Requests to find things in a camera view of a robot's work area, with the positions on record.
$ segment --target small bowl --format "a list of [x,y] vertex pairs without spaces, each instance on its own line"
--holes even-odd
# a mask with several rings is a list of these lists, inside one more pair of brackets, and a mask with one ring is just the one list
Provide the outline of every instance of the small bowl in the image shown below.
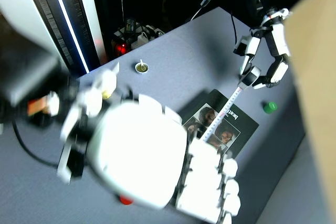
[[139,73],[139,74],[143,74],[143,73],[147,73],[147,72],[148,72],[148,70],[149,70],[149,66],[148,66],[146,63],[143,63],[143,65],[144,65],[144,67],[146,68],[145,71],[142,71],[142,70],[141,70],[141,62],[139,62],[139,63],[137,63],[137,64],[135,65],[135,70],[136,70],[137,73]]

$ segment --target green cap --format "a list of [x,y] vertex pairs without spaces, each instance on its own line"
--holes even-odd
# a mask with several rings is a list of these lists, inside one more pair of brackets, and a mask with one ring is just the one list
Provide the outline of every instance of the green cap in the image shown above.
[[278,109],[278,106],[275,102],[269,102],[264,106],[264,111],[267,114],[272,114],[273,112],[275,112]]

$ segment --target beige blurry object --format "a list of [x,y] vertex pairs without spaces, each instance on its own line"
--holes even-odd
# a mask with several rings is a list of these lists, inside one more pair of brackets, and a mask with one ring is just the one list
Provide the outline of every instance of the beige blurry object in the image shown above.
[[321,185],[336,217],[336,0],[302,0],[286,21],[306,128]]

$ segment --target red object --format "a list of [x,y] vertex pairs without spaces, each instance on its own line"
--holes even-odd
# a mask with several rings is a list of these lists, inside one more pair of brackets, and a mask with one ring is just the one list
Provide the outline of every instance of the red object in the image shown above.
[[123,196],[120,196],[120,202],[123,203],[124,205],[130,205],[133,203],[133,200],[127,199]]

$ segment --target robotic hand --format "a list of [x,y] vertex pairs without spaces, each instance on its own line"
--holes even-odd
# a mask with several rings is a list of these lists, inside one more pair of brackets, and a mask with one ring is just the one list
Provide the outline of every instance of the robotic hand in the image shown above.
[[259,27],[251,28],[248,36],[242,36],[236,44],[234,53],[244,56],[240,75],[247,73],[252,67],[252,60],[263,37],[275,61],[265,76],[260,76],[253,83],[254,89],[271,88],[284,77],[289,63],[290,52],[284,35],[284,20],[289,16],[286,8],[278,9],[277,0],[257,0],[256,11],[263,17]]

